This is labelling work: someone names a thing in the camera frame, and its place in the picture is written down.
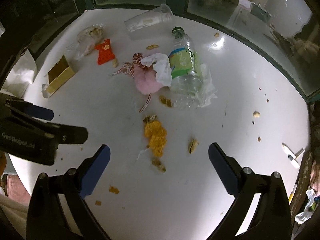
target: metal screw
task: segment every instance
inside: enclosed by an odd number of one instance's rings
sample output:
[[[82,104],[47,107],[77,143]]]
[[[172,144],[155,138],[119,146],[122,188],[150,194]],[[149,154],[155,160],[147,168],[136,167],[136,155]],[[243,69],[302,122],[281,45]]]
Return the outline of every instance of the metal screw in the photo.
[[[46,133],[44,134],[44,136],[47,137],[47,138],[49,138],[49,139],[54,138],[54,134],[52,134],[52,133],[47,133],[47,132],[46,132]]]
[[[277,172],[277,171],[275,171],[275,172],[273,173],[273,176],[275,176],[277,179],[279,179],[279,178],[281,177],[280,173]]]
[[[76,174],[76,169],[75,168],[71,168],[71,169],[69,169],[68,170],[68,174],[70,175],[70,176],[72,176],[72,175],[75,175]]]
[[[252,170],[249,168],[249,167],[244,167],[243,168],[243,172],[245,173],[245,174],[251,174],[252,173]]]
[[[45,176],[47,176],[47,174],[45,174],[45,173],[43,172],[43,173],[41,173],[41,174],[39,175],[39,179],[44,179]]]

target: plastic cup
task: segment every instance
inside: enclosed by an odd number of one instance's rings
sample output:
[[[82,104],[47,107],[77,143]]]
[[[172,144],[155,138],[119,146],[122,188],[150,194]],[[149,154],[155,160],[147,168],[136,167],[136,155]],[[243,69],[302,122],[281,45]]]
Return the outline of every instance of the plastic cup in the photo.
[[[171,36],[175,26],[172,11],[166,4],[139,14],[125,21],[124,24],[132,40]]]

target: red candy wrapper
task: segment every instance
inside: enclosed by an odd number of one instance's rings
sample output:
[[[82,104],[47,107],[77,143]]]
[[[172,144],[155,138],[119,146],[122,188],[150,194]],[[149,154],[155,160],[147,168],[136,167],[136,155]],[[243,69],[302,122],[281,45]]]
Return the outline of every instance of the red candy wrapper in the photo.
[[[111,50],[110,39],[105,40],[104,43],[96,45],[94,48],[99,50],[99,57],[97,61],[98,65],[116,58]]]

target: clear plastic bottle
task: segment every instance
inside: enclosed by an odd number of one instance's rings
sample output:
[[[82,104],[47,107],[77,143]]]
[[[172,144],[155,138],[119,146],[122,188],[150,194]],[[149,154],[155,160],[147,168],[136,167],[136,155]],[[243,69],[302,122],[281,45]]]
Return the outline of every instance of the clear plastic bottle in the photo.
[[[170,90],[182,94],[194,94],[202,87],[197,54],[190,37],[181,27],[172,30],[173,50],[169,55],[172,69]]]

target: cardboard box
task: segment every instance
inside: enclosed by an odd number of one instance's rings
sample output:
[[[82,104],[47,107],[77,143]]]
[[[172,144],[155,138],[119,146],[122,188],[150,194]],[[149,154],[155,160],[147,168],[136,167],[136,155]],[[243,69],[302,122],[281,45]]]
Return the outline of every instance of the cardboard box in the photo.
[[[66,57],[63,55],[57,64],[48,72],[49,85],[46,92],[52,95],[57,91],[65,82],[67,82],[75,72],[69,66]]]

